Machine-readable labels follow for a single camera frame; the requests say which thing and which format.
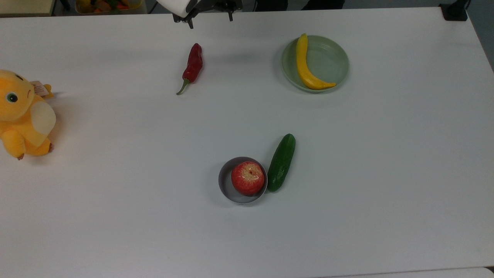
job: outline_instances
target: green cucumber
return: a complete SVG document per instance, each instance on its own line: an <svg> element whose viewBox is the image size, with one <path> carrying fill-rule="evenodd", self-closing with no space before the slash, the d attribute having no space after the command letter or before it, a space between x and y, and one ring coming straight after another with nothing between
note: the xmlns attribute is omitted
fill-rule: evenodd
<svg viewBox="0 0 494 278"><path fill-rule="evenodd" d="M281 185L287 177L288 169L290 168L291 159L295 152L295 137L292 134L287 134L281 139L280 144L276 148L271 165L268 170L268 190L275 192L280 189Z"/></svg>

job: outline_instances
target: banana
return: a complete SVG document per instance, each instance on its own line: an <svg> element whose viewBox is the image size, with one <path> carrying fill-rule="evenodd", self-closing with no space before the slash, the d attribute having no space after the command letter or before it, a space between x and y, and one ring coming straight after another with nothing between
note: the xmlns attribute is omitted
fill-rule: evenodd
<svg viewBox="0 0 494 278"><path fill-rule="evenodd" d="M336 86L336 83L324 82L310 72L309 67L307 67L308 43L307 34L302 34L302 36L298 38L296 49L298 76L308 88L313 90L322 90Z"/></svg>

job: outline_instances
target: chili pepper stem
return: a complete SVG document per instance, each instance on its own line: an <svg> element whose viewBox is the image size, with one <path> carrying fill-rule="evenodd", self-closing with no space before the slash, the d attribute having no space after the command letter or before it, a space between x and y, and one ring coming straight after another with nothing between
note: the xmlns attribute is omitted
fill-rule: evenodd
<svg viewBox="0 0 494 278"><path fill-rule="evenodd" d="M184 91L185 89L185 86L189 85L190 84L190 81L187 79L187 78L184 78L184 84L182 85L182 88L180 89L180 91L178 91L177 95L181 95L182 92Z"/></svg>

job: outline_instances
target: apple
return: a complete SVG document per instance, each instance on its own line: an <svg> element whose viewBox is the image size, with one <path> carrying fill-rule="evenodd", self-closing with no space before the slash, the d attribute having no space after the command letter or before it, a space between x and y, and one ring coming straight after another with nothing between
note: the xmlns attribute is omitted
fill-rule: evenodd
<svg viewBox="0 0 494 278"><path fill-rule="evenodd" d="M257 163L246 161L233 168L232 183L241 194L254 195L264 185L264 173Z"/></svg>

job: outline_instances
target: stuffed animal eye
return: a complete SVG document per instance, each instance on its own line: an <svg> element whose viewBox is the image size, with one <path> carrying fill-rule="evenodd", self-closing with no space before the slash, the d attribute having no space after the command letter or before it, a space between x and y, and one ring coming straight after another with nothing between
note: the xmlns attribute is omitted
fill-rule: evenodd
<svg viewBox="0 0 494 278"><path fill-rule="evenodd" d="M10 103L14 103L17 101L17 95L13 92L10 92L7 94L7 96L5 97L7 99L8 102Z"/></svg>

